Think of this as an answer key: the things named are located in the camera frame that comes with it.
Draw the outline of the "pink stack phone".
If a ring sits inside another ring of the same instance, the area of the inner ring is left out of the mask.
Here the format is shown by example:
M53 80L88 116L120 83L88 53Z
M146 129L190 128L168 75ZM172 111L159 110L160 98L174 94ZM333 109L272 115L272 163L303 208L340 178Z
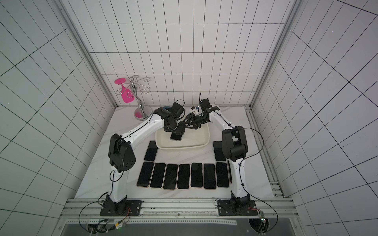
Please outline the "pink stack phone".
M231 165L231 163L230 163L229 160L227 161L227 164L228 164L228 176L229 176L229 182L230 182L230 184L232 184L232 183L233 183L233 179L232 179L232 170L231 170L232 165Z

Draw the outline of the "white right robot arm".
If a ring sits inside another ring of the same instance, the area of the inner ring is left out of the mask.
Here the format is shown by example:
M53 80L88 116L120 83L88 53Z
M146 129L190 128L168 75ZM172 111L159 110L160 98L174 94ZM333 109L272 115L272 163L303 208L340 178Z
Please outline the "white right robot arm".
M251 203L251 196L245 188L245 166L243 161L247 157L248 142L244 127L232 124L223 116L216 106L205 108L196 115L189 113L178 122L178 132L182 134L186 129L199 129L202 124L213 123L222 131L221 148L226 160L229 161L232 176L230 205L234 214L242 213Z

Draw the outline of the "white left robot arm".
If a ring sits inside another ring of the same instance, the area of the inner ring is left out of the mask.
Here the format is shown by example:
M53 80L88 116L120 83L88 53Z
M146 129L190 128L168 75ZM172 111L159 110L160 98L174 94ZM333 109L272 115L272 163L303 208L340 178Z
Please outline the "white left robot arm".
M116 214L122 214L126 209L127 194L123 181L123 175L136 164L134 149L148 136L163 128L166 131L174 131L178 128L179 120L183 118L185 109L175 103L169 109L157 108L139 126L131 131L110 138L108 151L111 172L109 175L112 183L111 191L106 196L105 204Z

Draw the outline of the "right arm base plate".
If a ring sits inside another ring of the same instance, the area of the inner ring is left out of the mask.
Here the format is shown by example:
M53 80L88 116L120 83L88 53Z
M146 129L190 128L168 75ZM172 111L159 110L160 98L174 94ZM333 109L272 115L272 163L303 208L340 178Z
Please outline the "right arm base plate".
M231 200L216 199L214 201L219 216L257 216L258 210L255 201L250 200L242 206L235 206Z

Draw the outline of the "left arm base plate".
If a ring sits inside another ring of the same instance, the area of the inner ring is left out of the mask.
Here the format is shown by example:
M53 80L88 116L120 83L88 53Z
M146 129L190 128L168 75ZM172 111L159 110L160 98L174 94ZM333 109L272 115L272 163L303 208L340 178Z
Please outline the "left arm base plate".
M100 216L139 216L141 205L140 200L122 200L115 203L109 199L102 204Z

